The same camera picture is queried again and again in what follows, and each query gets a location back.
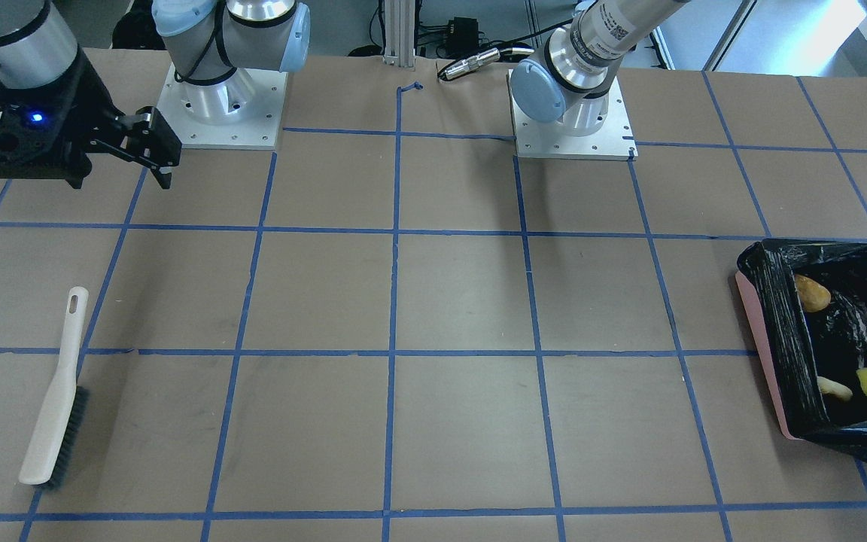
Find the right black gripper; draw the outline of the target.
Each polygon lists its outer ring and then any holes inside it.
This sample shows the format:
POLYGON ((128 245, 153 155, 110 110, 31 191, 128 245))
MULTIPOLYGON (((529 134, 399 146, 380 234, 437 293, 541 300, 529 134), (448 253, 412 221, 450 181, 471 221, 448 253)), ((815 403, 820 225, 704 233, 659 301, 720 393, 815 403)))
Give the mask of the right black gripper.
POLYGON ((76 54, 56 85, 59 112, 53 121, 50 151, 57 161, 59 178, 73 189, 82 188, 92 172, 87 155, 99 152, 137 163, 154 175, 160 188, 171 188, 182 143, 158 108, 143 107, 134 114, 124 114, 114 105, 86 53, 76 54))

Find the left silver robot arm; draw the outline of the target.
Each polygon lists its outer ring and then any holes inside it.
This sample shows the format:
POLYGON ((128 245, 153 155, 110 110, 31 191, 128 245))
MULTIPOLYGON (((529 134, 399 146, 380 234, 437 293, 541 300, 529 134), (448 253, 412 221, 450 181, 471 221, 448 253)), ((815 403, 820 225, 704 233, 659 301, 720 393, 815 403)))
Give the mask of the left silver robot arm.
POLYGON ((563 120, 610 89, 622 58, 685 1, 595 1, 510 72, 513 102, 540 123, 563 120))

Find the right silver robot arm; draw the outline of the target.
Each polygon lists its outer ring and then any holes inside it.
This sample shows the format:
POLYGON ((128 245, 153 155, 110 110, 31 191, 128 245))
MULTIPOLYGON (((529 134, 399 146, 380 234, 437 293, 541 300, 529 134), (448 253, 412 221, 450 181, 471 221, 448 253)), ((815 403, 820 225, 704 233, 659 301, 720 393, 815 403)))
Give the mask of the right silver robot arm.
MULTIPOLYGON (((151 16, 200 123, 244 119, 256 102, 248 70, 298 72, 309 54, 299 1, 154 1, 151 16)), ((114 104, 51 1, 0 1, 0 179, 79 189, 96 152, 149 169, 168 189, 181 141, 154 106, 127 114, 114 104)))

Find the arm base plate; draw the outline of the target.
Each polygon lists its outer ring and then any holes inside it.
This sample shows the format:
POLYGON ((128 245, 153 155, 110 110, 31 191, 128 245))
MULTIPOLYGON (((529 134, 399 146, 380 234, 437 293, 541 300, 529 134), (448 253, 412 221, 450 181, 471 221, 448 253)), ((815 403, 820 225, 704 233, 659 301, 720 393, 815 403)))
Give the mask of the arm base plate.
POLYGON ((517 157, 620 161, 639 157, 617 77, 606 95, 582 99, 557 121, 541 123, 528 117, 514 99, 510 113, 517 157))
POLYGON ((176 81, 170 65, 156 107, 185 150, 274 151, 289 79, 238 69, 227 81, 196 86, 176 81))

